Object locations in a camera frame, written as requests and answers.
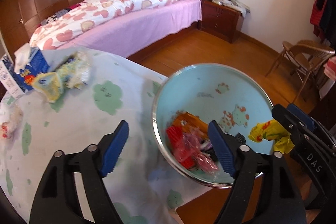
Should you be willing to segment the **red transparent plastic wrapper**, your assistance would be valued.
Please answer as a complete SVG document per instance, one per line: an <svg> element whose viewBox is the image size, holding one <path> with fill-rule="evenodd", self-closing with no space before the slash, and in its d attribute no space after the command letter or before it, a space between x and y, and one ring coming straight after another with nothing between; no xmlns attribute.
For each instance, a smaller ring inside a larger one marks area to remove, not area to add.
<svg viewBox="0 0 336 224"><path fill-rule="evenodd" d="M194 168L198 168L205 173L215 175L219 171L219 167L208 156L201 152L201 143L198 136L194 133L184 134L184 136L187 139L190 148L194 150L193 157L196 161L196 166L194 166Z"/></svg>

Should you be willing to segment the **orange snack bag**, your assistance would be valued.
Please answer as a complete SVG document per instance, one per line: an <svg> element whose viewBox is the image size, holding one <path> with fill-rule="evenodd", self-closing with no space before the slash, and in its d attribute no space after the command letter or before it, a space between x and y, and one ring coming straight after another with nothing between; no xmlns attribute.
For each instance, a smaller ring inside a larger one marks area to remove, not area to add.
<svg viewBox="0 0 336 224"><path fill-rule="evenodd" d="M201 139L208 139L208 124L203 122L198 116L189 112L177 112L177 116L172 122L173 126L181 127L186 134L196 132L196 135Z"/></svg>

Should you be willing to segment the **red foam net sleeve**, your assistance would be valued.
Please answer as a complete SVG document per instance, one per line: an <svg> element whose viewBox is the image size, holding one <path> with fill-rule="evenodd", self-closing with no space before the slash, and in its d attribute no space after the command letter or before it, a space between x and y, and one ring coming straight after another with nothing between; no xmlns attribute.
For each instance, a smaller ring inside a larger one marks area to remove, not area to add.
<svg viewBox="0 0 336 224"><path fill-rule="evenodd" d="M190 148L187 139L183 134L183 129L180 126L169 126L166 129L169 138L172 153L185 169L191 169L196 166L196 161L193 157L194 150Z"/></svg>

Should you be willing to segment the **yellow plastic bag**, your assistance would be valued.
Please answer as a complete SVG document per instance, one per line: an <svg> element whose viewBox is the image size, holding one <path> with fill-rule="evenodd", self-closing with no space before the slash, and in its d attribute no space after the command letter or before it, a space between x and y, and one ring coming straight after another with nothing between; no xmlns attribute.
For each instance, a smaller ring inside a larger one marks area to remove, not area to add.
<svg viewBox="0 0 336 224"><path fill-rule="evenodd" d="M287 154L294 148L290 133L275 119L265 123L258 123L251 129L248 138L256 143L260 143L263 140L272 141L273 151L279 151L282 154Z"/></svg>

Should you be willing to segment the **pale yellow blue wrapper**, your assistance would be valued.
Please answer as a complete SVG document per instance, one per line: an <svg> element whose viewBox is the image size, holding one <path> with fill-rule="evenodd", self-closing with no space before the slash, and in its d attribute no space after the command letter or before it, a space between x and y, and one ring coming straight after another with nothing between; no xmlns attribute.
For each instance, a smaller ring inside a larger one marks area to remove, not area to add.
<svg viewBox="0 0 336 224"><path fill-rule="evenodd" d="M37 74L32 87L42 93L49 103L55 103L66 89L81 89L88 83L91 64L91 57L87 51L77 51L54 71Z"/></svg>

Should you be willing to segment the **clear plastic bag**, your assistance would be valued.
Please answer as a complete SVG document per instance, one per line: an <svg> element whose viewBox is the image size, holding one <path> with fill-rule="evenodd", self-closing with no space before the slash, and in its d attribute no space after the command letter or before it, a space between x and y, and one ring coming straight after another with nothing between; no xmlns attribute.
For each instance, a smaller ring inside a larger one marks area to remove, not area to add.
<svg viewBox="0 0 336 224"><path fill-rule="evenodd" d="M23 112L17 104L8 105L1 114L1 140L13 139L23 119Z"/></svg>

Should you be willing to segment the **purple snack wrapper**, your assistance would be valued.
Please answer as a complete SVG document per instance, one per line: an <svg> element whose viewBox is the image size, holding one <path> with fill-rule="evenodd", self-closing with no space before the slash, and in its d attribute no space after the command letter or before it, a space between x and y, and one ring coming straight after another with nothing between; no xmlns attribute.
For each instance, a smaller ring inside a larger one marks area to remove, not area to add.
<svg viewBox="0 0 336 224"><path fill-rule="evenodd" d="M215 150L210 142L210 140L205 140L201 146L200 150L202 153L204 153L206 156L208 156L213 162L218 161L218 157L215 153Z"/></svg>

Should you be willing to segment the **white tablecloth green clouds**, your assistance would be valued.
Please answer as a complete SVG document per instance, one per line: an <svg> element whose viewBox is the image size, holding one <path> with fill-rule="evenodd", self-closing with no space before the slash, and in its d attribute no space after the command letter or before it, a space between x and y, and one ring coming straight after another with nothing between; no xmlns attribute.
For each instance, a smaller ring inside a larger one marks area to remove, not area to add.
<svg viewBox="0 0 336 224"><path fill-rule="evenodd" d="M82 89L67 90L50 104L39 92L1 102L1 118L13 105L22 121L13 139L1 141L1 188L28 221L35 192L53 153L80 152L129 124L129 137L105 187L125 223L177 223L175 209L208 191L183 177L161 155L151 107L165 76L121 56L89 50L91 74Z"/></svg>

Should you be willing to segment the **red white striped towel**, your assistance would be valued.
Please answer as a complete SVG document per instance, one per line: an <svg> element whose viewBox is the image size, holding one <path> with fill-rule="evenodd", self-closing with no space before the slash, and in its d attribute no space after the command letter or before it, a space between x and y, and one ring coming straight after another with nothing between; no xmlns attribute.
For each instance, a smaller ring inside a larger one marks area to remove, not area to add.
<svg viewBox="0 0 336 224"><path fill-rule="evenodd" d="M323 72L329 79L336 81L336 56L328 59L327 63L324 65Z"/></svg>

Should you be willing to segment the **brown wicker chair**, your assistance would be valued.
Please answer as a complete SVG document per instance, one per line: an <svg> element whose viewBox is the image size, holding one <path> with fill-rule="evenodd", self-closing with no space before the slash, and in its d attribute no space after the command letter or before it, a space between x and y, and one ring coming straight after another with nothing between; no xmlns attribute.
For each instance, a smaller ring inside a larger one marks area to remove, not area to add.
<svg viewBox="0 0 336 224"><path fill-rule="evenodd" d="M278 54L265 77L277 69L285 57L293 63L295 68L291 71L291 75L296 73L301 80L300 89L292 100L292 103L295 103L307 82L310 79L316 82L315 72L335 55L335 50L327 45L306 39L299 40L295 44L283 41L282 47L283 50Z"/></svg>

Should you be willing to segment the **pink bed sheet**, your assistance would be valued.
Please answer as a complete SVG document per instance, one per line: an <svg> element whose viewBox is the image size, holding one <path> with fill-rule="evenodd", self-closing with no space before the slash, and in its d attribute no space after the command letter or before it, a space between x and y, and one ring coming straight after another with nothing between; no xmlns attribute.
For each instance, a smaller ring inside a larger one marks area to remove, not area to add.
<svg viewBox="0 0 336 224"><path fill-rule="evenodd" d="M59 48L85 47L129 57L201 19L201 0L181 0L112 19Z"/></svg>

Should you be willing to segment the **blue Look milk carton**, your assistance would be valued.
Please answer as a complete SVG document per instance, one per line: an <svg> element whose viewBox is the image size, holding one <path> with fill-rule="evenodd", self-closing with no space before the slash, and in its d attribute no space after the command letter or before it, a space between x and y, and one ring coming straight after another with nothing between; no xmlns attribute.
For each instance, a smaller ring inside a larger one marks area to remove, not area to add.
<svg viewBox="0 0 336 224"><path fill-rule="evenodd" d="M39 73L46 73L49 64L38 47L24 44L15 51L14 73L24 92L33 90L31 84Z"/></svg>

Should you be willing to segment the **wooden nightstand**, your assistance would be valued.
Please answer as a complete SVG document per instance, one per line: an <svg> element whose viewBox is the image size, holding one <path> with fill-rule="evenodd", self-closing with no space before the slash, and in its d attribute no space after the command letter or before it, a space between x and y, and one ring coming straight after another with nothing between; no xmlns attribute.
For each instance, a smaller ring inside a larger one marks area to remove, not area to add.
<svg viewBox="0 0 336 224"><path fill-rule="evenodd" d="M199 22L201 31L232 44L238 39L243 22L244 18L240 11L210 1L202 1L202 20Z"/></svg>

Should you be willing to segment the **white tall milk carton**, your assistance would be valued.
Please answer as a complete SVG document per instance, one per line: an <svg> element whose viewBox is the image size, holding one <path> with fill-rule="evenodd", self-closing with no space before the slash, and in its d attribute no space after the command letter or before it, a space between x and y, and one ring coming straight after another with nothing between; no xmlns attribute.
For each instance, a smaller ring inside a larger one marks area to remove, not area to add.
<svg viewBox="0 0 336 224"><path fill-rule="evenodd" d="M14 73L14 65L7 54L1 57L1 83L15 100L25 95Z"/></svg>

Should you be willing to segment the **hanging dark and red clothes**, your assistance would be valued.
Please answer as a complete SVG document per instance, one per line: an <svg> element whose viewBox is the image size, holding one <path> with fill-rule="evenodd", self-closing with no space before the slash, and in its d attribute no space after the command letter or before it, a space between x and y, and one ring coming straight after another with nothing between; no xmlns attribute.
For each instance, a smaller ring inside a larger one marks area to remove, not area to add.
<svg viewBox="0 0 336 224"><path fill-rule="evenodd" d="M335 47L335 0L315 0L310 16L313 34Z"/></svg>

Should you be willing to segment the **pile of clothes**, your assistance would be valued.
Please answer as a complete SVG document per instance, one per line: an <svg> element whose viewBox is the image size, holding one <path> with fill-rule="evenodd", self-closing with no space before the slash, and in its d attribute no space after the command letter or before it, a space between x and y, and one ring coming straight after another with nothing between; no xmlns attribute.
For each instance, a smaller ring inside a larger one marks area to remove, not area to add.
<svg viewBox="0 0 336 224"><path fill-rule="evenodd" d="M246 15L251 12L250 8L244 3L241 3L239 0L212 0L212 2L240 12L243 18L245 18Z"/></svg>

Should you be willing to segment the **heart pattern white duvet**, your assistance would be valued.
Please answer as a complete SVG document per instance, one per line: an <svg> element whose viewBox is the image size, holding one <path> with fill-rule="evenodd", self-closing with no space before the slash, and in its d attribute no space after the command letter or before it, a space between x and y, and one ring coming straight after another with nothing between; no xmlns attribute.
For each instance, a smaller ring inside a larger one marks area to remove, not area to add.
<svg viewBox="0 0 336 224"><path fill-rule="evenodd" d="M171 5L179 0L85 0L53 22L38 27L30 46L54 50L72 39L125 14Z"/></svg>

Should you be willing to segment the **wooden door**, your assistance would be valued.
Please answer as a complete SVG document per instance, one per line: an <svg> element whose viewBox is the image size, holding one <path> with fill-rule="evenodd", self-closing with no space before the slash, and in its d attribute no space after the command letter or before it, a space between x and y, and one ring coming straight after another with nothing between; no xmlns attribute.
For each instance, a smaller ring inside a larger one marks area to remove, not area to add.
<svg viewBox="0 0 336 224"><path fill-rule="evenodd" d="M1 35L6 49L15 59L15 51L29 41L18 0L1 0Z"/></svg>

